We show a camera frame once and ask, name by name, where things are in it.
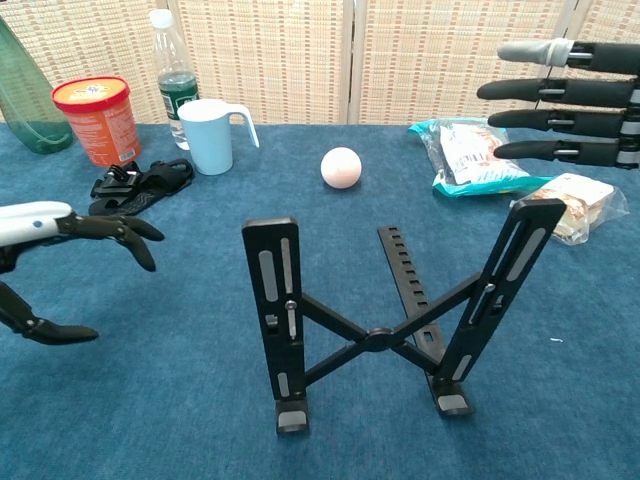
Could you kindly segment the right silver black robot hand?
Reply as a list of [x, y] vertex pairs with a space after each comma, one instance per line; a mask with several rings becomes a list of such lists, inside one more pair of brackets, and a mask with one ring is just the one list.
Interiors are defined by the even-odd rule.
[[493, 81], [481, 86], [484, 100], [586, 106], [576, 109], [521, 109], [488, 117], [492, 127], [529, 128], [574, 136], [597, 137], [597, 142], [520, 141], [494, 150], [501, 159], [535, 158], [577, 165], [633, 170], [639, 167], [639, 46], [625, 43], [582, 42], [566, 38], [513, 41], [501, 45], [505, 61], [570, 67], [600, 73], [630, 75], [630, 80], [530, 78]]

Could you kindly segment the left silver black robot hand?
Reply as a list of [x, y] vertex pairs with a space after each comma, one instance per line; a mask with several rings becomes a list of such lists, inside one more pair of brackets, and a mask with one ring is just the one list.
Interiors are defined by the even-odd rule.
[[[15, 269], [18, 257], [40, 245], [73, 239], [112, 239], [124, 246], [145, 270], [156, 270], [146, 240], [164, 234], [135, 216], [83, 216], [67, 203], [34, 201], [1, 208], [1, 272]], [[82, 325], [58, 325], [33, 313], [32, 307], [6, 283], [1, 284], [1, 322], [14, 333], [44, 345], [95, 340], [98, 332]]]

